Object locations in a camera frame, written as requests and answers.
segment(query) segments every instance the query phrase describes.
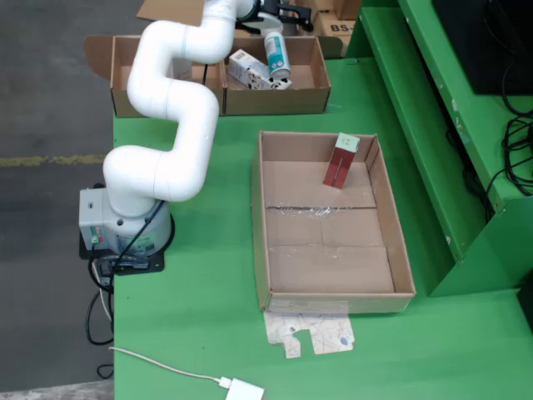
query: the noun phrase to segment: green tabletop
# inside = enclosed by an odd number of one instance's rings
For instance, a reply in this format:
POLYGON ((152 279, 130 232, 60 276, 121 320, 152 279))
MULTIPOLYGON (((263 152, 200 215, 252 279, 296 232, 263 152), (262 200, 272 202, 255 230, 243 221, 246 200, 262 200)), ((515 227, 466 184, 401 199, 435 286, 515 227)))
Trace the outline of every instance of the green tabletop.
MULTIPOLYGON (((175 368, 262 386, 281 399, 501 399, 531 395, 533 336, 513 292, 428 298, 453 263, 373 59, 327 63, 326 114, 221 117, 205 187, 172 204, 166 269, 117 277, 115 345, 175 368), (352 316, 355 348, 302 356, 268 344, 253 271, 250 163, 263 130, 377 133, 396 197, 418 295, 398 315, 352 316)), ((115 145, 169 149, 173 122, 115 118, 115 145)), ((115 355, 117 400, 224 399, 214 382, 115 355)))

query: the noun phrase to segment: yellow floor line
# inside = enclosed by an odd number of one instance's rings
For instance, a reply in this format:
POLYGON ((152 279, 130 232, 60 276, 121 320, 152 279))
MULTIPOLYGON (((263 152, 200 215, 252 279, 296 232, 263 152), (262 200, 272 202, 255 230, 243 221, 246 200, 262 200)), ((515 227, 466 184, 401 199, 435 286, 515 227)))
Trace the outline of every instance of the yellow floor line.
POLYGON ((74 155, 70 157, 12 157, 0 158, 1 167, 38 167, 44 164, 76 165, 101 164, 105 154, 74 155))

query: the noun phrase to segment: black monitor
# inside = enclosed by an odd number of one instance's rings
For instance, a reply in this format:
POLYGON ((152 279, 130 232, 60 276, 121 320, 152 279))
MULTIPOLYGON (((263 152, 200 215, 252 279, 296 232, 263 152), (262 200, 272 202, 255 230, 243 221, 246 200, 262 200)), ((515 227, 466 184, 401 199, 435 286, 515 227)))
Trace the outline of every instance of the black monitor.
POLYGON ((533 94, 533 1, 433 0, 472 90, 533 94))

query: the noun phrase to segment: small red carton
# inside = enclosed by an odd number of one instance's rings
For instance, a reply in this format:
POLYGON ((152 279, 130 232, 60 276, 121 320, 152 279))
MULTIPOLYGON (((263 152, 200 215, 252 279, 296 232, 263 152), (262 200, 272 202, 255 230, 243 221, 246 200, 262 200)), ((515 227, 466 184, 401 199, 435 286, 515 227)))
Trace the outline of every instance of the small red carton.
POLYGON ((359 148, 359 142, 358 137, 339 133, 331 155, 330 166, 324 178, 325 185, 342 189, 348 171, 350 171, 351 162, 359 148))

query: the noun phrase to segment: spray can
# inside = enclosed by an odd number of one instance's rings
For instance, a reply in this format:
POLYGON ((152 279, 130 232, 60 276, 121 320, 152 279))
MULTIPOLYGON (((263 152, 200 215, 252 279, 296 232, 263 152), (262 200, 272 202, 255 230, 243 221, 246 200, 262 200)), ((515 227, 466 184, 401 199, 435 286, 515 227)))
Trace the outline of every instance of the spray can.
POLYGON ((291 75, 291 64, 286 54, 285 39, 279 32, 269 32, 265 36, 266 58, 270 78, 283 79, 291 75))

